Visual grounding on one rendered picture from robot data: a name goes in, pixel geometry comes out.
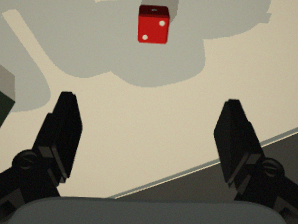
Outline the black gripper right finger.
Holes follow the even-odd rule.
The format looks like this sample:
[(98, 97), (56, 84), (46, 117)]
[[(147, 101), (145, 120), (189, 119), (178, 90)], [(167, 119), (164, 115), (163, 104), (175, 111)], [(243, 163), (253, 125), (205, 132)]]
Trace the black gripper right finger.
[(298, 185), (277, 160), (265, 157), (238, 99), (225, 101), (214, 139), (224, 180), (238, 191), (234, 200), (274, 207), (287, 224), (298, 224)]

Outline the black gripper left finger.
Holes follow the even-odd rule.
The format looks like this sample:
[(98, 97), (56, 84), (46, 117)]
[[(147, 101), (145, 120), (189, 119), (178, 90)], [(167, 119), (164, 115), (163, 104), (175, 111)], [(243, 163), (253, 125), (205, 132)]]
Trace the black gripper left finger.
[(62, 91), (32, 149), (19, 152), (0, 173), (0, 224), (24, 204), (60, 196), (56, 187), (70, 177), (82, 129), (76, 95)]

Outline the red die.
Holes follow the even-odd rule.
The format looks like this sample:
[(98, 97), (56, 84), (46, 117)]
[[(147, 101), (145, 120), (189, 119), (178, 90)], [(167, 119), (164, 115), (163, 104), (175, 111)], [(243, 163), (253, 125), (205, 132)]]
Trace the red die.
[(166, 44), (170, 15), (167, 6), (141, 5), (138, 15), (138, 41)]

